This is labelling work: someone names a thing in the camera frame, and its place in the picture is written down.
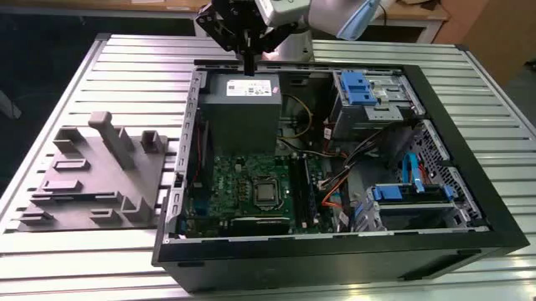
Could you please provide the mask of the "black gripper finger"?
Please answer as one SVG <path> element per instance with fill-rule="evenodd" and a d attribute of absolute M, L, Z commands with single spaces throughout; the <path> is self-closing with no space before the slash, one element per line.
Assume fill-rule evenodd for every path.
<path fill-rule="evenodd" d="M 202 8 L 196 17 L 196 23 L 214 39 L 221 48 L 236 53 L 236 57 L 244 63 L 244 74 L 251 76 L 251 62 L 248 57 L 241 54 L 240 38 L 226 27 L 224 20 L 217 18 L 217 10 L 214 8 Z"/>
<path fill-rule="evenodd" d="M 280 26 L 268 33 L 253 31 L 251 36 L 251 76 L 257 71 L 257 62 L 263 53 L 272 53 L 291 35 L 291 27 Z"/>

